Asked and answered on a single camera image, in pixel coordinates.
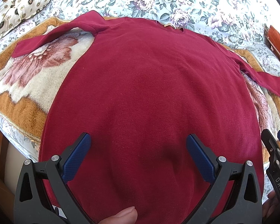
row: fleece blanket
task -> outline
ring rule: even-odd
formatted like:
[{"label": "fleece blanket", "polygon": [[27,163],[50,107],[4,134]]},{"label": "fleece blanket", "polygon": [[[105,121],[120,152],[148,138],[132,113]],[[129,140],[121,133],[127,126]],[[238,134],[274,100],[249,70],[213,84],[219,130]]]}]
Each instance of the fleece blanket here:
[{"label": "fleece blanket", "polygon": [[[0,115],[37,144],[47,113],[65,76],[93,42],[92,34],[73,29],[34,52],[12,58],[16,44],[45,34],[68,21],[50,18],[20,37],[0,54]],[[247,50],[234,50],[256,71],[258,61]],[[253,100],[260,130],[268,128],[274,136],[280,130],[280,98],[243,74]],[[268,161],[263,147],[263,161]]]},{"label": "fleece blanket", "polygon": [[0,53],[0,116],[36,143],[40,143],[47,113],[60,85],[92,44],[93,36],[73,29],[30,54],[17,58],[11,54],[19,41],[46,34],[67,22],[49,18]]}]

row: hand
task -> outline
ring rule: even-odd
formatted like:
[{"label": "hand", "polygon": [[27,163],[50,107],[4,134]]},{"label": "hand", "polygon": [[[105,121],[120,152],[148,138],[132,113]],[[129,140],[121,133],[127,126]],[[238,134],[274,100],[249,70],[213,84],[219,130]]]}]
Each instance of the hand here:
[{"label": "hand", "polygon": [[275,210],[277,205],[279,204],[279,201],[276,196],[276,192],[273,190],[269,192],[267,195],[268,200],[263,203],[262,205],[262,217],[268,218]]},{"label": "hand", "polygon": [[134,206],[126,208],[114,216],[102,220],[99,224],[135,224],[138,213]]}]

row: black clamp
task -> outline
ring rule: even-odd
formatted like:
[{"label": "black clamp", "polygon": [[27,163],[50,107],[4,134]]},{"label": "black clamp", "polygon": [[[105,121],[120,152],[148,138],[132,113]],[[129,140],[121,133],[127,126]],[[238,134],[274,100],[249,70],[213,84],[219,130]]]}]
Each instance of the black clamp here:
[{"label": "black clamp", "polygon": [[[280,131],[278,132],[278,139],[280,141]],[[266,174],[276,192],[279,204],[268,219],[263,220],[264,224],[280,224],[280,148],[277,145],[275,138],[268,129],[261,133],[261,140],[269,152],[269,167]]]},{"label": "black clamp", "polygon": [[[261,139],[270,153],[267,174],[280,200],[280,149],[268,130],[262,132]],[[54,155],[45,162],[33,163],[30,159],[24,162],[15,195],[15,224],[94,224],[66,185],[75,177],[90,146],[90,135],[83,133],[60,156]],[[262,221],[261,192],[251,161],[238,164],[228,162],[224,156],[217,157],[194,134],[187,137],[186,146],[210,186],[182,224],[280,224],[280,203]],[[49,180],[67,218],[52,207],[43,179]],[[221,214],[211,217],[229,181],[234,183],[225,207]]]}]

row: pillow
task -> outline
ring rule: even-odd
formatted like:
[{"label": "pillow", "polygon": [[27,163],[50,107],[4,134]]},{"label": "pillow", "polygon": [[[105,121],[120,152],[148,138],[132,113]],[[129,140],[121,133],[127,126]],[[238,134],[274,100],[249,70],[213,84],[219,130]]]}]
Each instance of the pillow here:
[{"label": "pillow", "polygon": [[280,33],[273,26],[270,26],[269,28],[267,40],[271,44],[274,53],[280,60]]},{"label": "pillow", "polygon": [[7,0],[0,6],[0,38],[22,20],[40,12],[50,0]]}]

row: red sweatshirt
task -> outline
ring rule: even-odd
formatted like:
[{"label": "red sweatshirt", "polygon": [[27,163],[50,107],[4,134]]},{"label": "red sweatshirt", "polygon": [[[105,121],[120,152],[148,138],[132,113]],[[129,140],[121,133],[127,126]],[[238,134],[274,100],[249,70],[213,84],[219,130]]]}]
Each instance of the red sweatshirt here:
[{"label": "red sweatshirt", "polygon": [[228,161],[253,161],[263,189],[260,130],[240,70],[279,96],[280,78],[254,71],[209,37],[141,18],[105,21],[94,11],[21,41],[13,57],[75,27],[95,40],[54,99],[40,161],[83,131],[91,135],[68,186],[94,221],[135,206],[138,224],[180,224],[209,186],[187,152],[191,133]]}]

